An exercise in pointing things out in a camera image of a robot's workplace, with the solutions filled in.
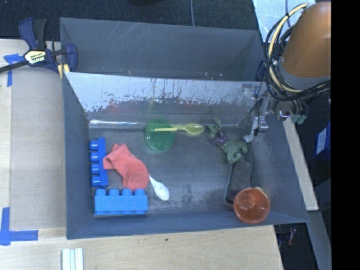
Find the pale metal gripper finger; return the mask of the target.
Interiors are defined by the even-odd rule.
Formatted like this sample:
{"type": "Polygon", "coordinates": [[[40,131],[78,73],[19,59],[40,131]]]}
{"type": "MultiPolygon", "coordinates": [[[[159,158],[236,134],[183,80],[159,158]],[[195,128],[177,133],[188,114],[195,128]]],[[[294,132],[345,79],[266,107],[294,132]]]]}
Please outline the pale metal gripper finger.
{"type": "Polygon", "coordinates": [[[253,119],[251,126],[248,128],[246,135],[243,136],[243,139],[246,143],[250,143],[254,140],[258,131],[258,117],[253,119]]]}
{"type": "Polygon", "coordinates": [[[269,129],[264,115],[257,116],[255,118],[255,136],[259,133],[265,133],[269,129]]]}

